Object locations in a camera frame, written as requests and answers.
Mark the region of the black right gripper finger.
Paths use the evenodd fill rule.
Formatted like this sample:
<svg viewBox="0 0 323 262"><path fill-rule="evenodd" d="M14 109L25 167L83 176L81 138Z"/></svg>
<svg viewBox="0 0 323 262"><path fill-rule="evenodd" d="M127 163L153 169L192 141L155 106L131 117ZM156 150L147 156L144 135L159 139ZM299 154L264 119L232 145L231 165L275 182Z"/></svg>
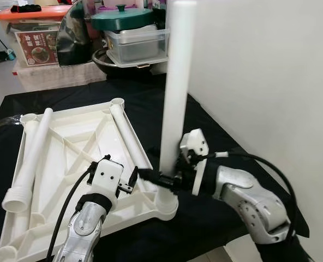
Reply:
<svg viewBox="0 0 323 262"><path fill-rule="evenodd" d="M151 182L152 184L163 187L164 189L173 190L176 188L175 178L164 175L164 173L160 171L149 168L137 168L137 176L142 180Z"/></svg>

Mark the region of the white plastic children table top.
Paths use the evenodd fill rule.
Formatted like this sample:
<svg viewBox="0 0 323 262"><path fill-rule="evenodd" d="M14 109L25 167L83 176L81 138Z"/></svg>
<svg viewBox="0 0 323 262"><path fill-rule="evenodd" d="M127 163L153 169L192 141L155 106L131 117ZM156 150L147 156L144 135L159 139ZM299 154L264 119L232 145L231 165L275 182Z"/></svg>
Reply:
<svg viewBox="0 0 323 262"><path fill-rule="evenodd" d="M124 108L122 98L114 100ZM68 224L77 202L89 192L90 185L81 176L92 163L113 160L123 165L122 176L135 167L112 118L111 102L53 112L36 167L30 208L21 213L5 210L0 262L48 259L50 245L54 246L53 255L59 252L67 239ZM22 165L24 146L25 130L11 186ZM100 237L149 219L168 221L176 215L177 208L177 197L168 189L137 178L132 194L117 196Z"/></svg>

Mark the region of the black table cloth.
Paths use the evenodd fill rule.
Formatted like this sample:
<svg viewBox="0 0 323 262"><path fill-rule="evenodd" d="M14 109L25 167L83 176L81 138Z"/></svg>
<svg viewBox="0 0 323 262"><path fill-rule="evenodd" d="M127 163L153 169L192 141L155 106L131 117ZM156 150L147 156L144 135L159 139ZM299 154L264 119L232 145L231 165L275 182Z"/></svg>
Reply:
<svg viewBox="0 0 323 262"><path fill-rule="evenodd" d="M143 80L110 79L82 86L11 94L0 100L5 117L60 111L123 98L125 112L145 150L160 145L165 76ZM2 200L11 187L23 129L0 127L0 237L6 212ZM226 204L190 194L178 197L180 206L169 221L149 219L106 235L94 251L96 262L186 262L247 236L241 218Z"/></svg>

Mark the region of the black round wok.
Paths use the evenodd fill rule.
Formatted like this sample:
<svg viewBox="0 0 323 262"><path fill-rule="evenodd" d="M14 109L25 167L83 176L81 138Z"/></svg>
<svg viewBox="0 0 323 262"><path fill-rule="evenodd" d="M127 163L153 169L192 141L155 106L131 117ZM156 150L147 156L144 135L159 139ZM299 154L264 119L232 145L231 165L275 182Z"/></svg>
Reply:
<svg viewBox="0 0 323 262"><path fill-rule="evenodd" d="M133 67L120 67L112 62L106 50L99 49L92 55L92 62L106 75L107 80L146 80L154 76L166 74L162 63L143 63Z"/></svg>

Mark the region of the clear plastic storage bin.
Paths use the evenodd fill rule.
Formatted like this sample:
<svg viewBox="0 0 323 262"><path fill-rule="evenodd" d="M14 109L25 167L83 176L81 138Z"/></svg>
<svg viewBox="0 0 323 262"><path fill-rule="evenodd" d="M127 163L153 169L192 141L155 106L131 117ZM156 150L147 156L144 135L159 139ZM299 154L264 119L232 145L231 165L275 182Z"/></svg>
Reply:
<svg viewBox="0 0 323 262"><path fill-rule="evenodd" d="M146 63L160 63L168 60L168 37L166 29L143 28L104 32L107 41L107 57L121 68L137 67Z"/></svg>

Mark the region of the white low storage box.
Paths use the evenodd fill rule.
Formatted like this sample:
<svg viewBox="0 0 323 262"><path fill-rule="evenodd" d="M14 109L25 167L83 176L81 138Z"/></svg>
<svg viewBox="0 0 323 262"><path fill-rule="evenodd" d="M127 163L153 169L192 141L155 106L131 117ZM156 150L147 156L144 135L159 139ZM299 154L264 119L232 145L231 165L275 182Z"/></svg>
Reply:
<svg viewBox="0 0 323 262"><path fill-rule="evenodd" d="M106 74L95 63L83 63L72 67L57 64L43 67L21 67L14 65L12 74L27 92L80 86L106 80Z"/></svg>

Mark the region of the black glossy bag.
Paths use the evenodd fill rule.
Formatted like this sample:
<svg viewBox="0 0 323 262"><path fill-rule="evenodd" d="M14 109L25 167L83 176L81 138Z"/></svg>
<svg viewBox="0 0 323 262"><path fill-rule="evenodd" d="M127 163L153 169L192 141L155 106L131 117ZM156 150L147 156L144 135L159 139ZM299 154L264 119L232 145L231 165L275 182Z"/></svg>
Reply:
<svg viewBox="0 0 323 262"><path fill-rule="evenodd" d="M60 67L73 67L91 61L93 42L89 37L86 18L87 0L74 0L62 18L55 49Z"/></svg>

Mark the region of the green round pot lid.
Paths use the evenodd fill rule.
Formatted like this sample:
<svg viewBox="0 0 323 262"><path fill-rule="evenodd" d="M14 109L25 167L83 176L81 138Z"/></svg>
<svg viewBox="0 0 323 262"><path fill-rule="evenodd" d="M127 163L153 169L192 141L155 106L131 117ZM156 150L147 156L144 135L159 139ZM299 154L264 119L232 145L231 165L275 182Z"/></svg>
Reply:
<svg viewBox="0 0 323 262"><path fill-rule="evenodd" d="M125 8L120 4L116 11L93 15L90 22L97 30L114 32L146 27L154 24L154 17L152 10L147 8Z"/></svg>

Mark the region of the red printed carton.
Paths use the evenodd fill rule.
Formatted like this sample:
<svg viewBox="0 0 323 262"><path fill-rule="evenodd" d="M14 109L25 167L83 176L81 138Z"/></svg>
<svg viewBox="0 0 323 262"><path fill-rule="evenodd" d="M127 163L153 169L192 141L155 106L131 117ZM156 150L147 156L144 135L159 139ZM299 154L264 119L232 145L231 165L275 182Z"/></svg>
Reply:
<svg viewBox="0 0 323 262"><path fill-rule="evenodd" d="M58 63L57 31L15 32L17 59L24 67L42 67Z"/></svg>

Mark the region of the clear storage box orange lid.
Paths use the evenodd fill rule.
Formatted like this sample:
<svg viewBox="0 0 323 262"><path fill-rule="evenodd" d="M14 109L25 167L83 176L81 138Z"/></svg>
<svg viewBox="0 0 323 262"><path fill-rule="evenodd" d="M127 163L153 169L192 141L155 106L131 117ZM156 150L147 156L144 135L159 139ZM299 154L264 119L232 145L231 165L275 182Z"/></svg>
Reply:
<svg viewBox="0 0 323 262"><path fill-rule="evenodd" d="M11 13L11 7L0 10L0 23L7 38L9 47L17 49L17 40L15 32L36 32L43 30L55 30L58 32L60 22L69 10L69 5L52 5L51 7L42 7L42 11L31 13Z"/></svg>

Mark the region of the small black object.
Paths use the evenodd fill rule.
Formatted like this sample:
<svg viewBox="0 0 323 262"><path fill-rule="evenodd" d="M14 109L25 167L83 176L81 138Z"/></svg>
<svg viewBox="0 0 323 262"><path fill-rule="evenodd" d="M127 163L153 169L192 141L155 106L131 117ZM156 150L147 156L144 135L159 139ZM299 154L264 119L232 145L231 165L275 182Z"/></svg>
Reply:
<svg viewBox="0 0 323 262"><path fill-rule="evenodd" d="M31 13L42 11L42 7L37 4L12 5L11 13Z"/></svg>

